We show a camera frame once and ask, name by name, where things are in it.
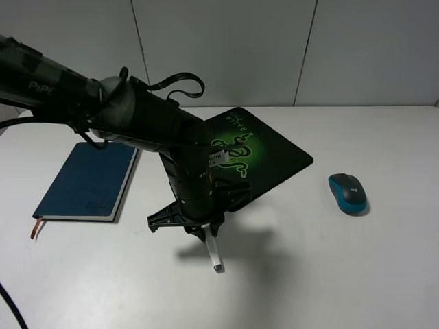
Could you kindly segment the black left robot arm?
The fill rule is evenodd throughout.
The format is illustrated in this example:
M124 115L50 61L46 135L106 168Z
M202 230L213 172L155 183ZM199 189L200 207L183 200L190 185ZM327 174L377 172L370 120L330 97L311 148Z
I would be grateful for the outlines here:
M1 38L1 103L31 110L26 123L69 126L94 148L123 143L160 155L174 202L150 215L151 231L182 227L201 240L216 236L228 211L251 200L251 185L215 178L213 167L226 161L230 147L214 146L202 119L156 92L181 80L177 73L146 84L122 68L117 76L96 80L45 57L11 37Z

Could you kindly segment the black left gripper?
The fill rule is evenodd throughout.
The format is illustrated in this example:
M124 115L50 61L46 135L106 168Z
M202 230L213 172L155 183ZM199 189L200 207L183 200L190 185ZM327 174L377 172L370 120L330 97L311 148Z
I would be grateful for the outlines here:
M188 235L206 241L203 225L217 236L225 212L237 202L251 198L250 183L215 179L209 155L231 147L172 147L159 154L175 201L147 218L152 232L165 227L183 227Z

